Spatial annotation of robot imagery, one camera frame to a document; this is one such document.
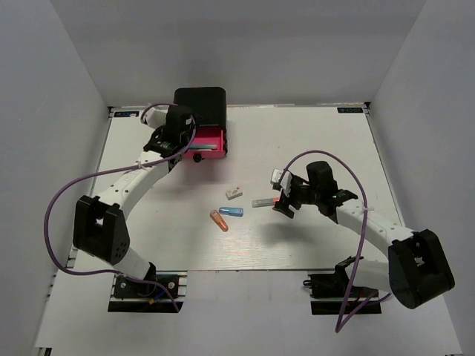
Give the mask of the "blue cap highlighter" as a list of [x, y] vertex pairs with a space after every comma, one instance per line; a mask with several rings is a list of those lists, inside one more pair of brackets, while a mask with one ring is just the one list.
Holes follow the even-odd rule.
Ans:
[[216, 151], [217, 146], [216, 145], [192, 145], [190, 149], [193, 151]]

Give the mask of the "orange cap highlighter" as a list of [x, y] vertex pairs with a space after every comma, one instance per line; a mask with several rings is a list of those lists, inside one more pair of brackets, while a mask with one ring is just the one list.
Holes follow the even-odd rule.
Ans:
[[253, 208], [272, 207], [278, 201], [279, 201], [278, 197], [253, 200], [252, 207]]

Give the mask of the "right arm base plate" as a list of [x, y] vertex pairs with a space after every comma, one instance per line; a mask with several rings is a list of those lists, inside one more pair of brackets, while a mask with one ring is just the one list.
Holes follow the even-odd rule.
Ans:
[[[314, 316], [337, 316], [344, 299], [346, 285], [337, 279], [333, 271], [311, 271], [303, 281], [309, 292], [311, 314]], [[346, 303], [344, 314], [349, 314], [356, 306], [375, 293], [370, 302], [357, 314], [381, 314], [379, 292], [366, 287], [353, 286]]]

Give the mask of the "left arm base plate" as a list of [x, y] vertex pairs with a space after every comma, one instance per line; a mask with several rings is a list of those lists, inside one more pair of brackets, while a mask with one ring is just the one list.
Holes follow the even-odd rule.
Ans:
[[166, 288], [114, 278], [108, 312], [173, 314], [181, 310], [186, 297], [186, 271], [158, 271], [156, 281]]

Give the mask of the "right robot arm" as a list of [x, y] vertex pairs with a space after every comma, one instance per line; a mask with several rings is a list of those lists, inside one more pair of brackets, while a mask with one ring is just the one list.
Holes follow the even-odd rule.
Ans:
[[332, 277], [317, 287], [315, 297], [331, 296], [334, 291], [350, 296], [368, 288], [391, 293], [403, 306], [415, 309], [454, 288], [451, 267], [434, 232], [414, 231], [365, 208], [356, 194], [338, 188], [325, 161], [308, 164], [307, 176], [272, 172], [272, 187], [281, 193], [274, 210], [292, 218], [302, 205], [314, 205], [334, 223], [364, 232], [365, 241], [386, 258], [380, 262], [348, 257], [337, 263]]

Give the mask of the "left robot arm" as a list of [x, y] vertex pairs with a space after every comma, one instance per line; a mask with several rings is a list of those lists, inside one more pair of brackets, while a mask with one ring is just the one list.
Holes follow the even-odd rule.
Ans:
[[149, 106], [141, 116], [154, 131], [137, 162], [100, 194], [79, 198], [73, 226], [73, 246], [132, 278], [131, 287], [142, 296], [157, 287], [156, 267], [130, 247], [127, 219], [152, 186], [183, 159], [197, 129], [186, 106], [172, 105], [158, 119], [148, 115], [154, 108]]

